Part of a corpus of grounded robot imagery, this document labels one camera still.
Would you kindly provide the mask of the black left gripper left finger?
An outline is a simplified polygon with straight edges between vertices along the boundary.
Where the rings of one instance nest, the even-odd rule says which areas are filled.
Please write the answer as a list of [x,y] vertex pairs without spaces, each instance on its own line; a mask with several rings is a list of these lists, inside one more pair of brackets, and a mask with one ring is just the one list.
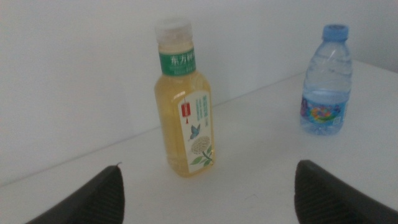
[[108,166],[29,224],[122,224],[124,184],[118,166]]

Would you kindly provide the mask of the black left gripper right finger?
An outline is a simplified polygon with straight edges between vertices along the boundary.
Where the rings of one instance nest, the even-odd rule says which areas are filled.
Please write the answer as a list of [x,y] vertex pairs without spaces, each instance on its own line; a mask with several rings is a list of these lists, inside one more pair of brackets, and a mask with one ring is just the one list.
[[295,171],[300,223],[397,223],[397,211],[374,200],[310,160]]

